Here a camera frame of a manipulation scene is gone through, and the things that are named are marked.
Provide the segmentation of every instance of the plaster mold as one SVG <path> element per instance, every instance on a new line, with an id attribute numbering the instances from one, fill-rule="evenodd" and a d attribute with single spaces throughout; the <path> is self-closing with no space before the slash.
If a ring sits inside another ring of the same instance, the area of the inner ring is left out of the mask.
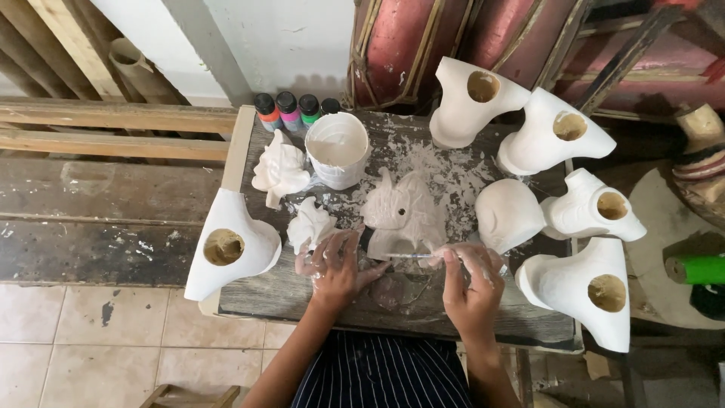
<path id="1" fill-rule="evenodd" d="M 629 289 L 622 242 L 595 237 L 575 256 L 535 255 L 516 272 L 535 306 L 579 320 L 600 346 L 629 351 Z"/>
<path id="2" fill-rule="evenodd" d="M 322 240 L 337 232 L 336 222 L 336 217 L 330 216 L 322 207 L 315 207 L 314 197 L 305 198 L 299 205 L 297 216 L 287 226 L 287 237 L 295 255 L 299 254 L 305 241 L 310 240 L 307 248 L 314 250 Z"/>
<path id="3" fill-rule="evenodd" d="M 220 188 L 196 244 L 184 298 L 203 301 L 233 280 L 266 272 L 281 250 L 274 227 L 249 216 L 244 195 Z"/>
<path id="4" fill-rule="evenodd" d="M 310 183 L 310 173 L 303 170 L 305 154 L 289 141 L 281 130 L 265 146 L 260 162 L 254 167 L 252 186 L 267 192 L 266 205 L 279 209 L 279 201 L 287 194 L 301 192 Z"/>
<path id="5" fill-rule="evenodd" d="M 568 188 L 564 196 L 549 197 L 541 203 L 547 223 L 543 234 L 556 240 L 611 234 L 624 241 L 647 234 L 626 197 L 590 172 L 579 168 L 564 182 Z"/>
<path id="6" fill-rule="evenodd" d="M 368 257 L 388 261 L 385 253 L 430 253 L 445 244 L 444 209 L 435 204 L 420 176 L 411 172 L 393 185 L 387 168 L 380 174 L 382 180 L 360 208 L 365 225 L 375 230 Z"/>
<path id="7" fill-rule="evenodd" d="M 499 254 L 523 244 L 546 226 L 536 196 L 515 179 L 499 180 L 481 190 L 476 218 L 481 240 Z"/>
<path id="8" fill-rule="evenodd" d="M 438 64 L 436 77 L 443 97 L 430 127 L 433 143 L 442 149 L 470 145 L 491 119 L 521 109 L 531 96 L 513 81 L 449 57 Z"/>
<path id="9" fill-rule="evenodd" d="M 508 173 L 528 176 L 570 158 L 603 158 L 617 145 L 596 123 L 544 89 L 536 88 L 523 109 L 521 130 L 503 139 L 496 157 Z"/>

